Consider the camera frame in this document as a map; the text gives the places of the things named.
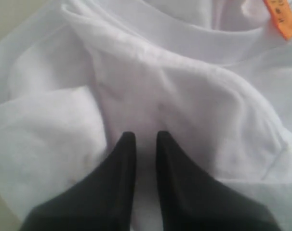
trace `white t-shirt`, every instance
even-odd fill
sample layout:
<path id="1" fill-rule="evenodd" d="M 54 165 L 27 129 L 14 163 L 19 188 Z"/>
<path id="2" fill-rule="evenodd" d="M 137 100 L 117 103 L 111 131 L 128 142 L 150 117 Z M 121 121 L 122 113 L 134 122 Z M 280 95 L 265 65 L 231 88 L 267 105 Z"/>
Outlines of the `white t-shirt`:
<path id="1" fill-rule="evenodd" d="M 292 40 L 252 1 L 200 1 L 203 13 L 191 18 L 191 7 L 163 4 L 178 19 L 140 0 L 52 1 L 0 42 L 0 193 L 9 207 L 23 219 L 130 130 L 132 229 L 160 231 L 155 139 L 167 130 L 292 231 Z"/>

